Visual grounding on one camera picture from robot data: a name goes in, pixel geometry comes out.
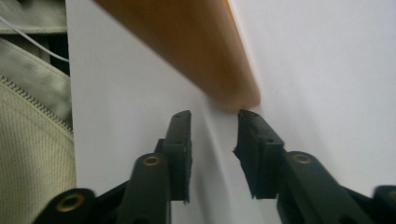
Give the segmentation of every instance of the wooden plank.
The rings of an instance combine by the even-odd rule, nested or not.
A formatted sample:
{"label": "wooden plank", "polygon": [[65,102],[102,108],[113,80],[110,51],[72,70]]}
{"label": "wooden plank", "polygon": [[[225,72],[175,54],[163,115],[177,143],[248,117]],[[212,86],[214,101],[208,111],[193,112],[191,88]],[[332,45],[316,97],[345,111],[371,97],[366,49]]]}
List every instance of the wooden plank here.
{"label": "wooden plank", "polygon": [[95,1],[226,110],[260,103],[226,0]]}

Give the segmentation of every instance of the white wall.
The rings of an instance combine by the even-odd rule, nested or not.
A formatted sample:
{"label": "white wall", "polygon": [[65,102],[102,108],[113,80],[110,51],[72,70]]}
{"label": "white wall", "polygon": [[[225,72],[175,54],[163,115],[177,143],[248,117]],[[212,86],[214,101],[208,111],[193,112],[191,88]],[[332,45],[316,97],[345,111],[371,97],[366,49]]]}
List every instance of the white wall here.
{"label": "white wall", "polygon": [[[250,199],[225,114],[91,1],[69,0],[78,186],[103,193],[155,148],[173,114],[192,112],[191,204],[174,223],[278,223]],[[262,114],[286,142],[344,186],[396,185],[396,2],[230,1],[262,91]]]}

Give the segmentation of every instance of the beige fabric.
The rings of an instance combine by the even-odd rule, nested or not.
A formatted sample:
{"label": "beige fabric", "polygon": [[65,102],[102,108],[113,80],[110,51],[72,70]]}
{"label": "beige fabric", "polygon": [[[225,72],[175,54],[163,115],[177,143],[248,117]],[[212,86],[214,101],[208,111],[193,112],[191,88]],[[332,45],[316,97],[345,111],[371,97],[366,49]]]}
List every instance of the beige fabric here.
{"label": "beige fabric", "polygon": [[72,127],[70,77],[0,38],[0,75],[35,97]]}
{"label": "beige fabric", "polygon": [[[0,60],[0,67],[7,68],[0,70],[0,75],[6,72],[20,75],[11,69],[18,67],[14,65],[34,63],[38,65],[30,67],[30,73],[28,67],[24,72],[37,75],[35,69],[44,66],[34,56],[25,54],[18,59],[17,54],[6,53],[1,49],[0,58],[14,57],[15,64],[11,65],[12,60],[8,63]],[[31,61],[23,63],[23,58]],[[41,70],[45,74],[59,75],[49,64],[46,66],[47,70]],[[40,80],[40,76],[35,76],[35,80]],[[52,88],[45,90],[48,96],[52,95]],[[0,170],[0,223],[32,223],[49,200],[76,185],[73,135],[3,83],[0,83]]]}
{"label": "beige fabric", "polygon": [[[66,33],[64,0],[1,0],[0,15],[26,34]],[[0,34],[15,34],[0,22]]]}

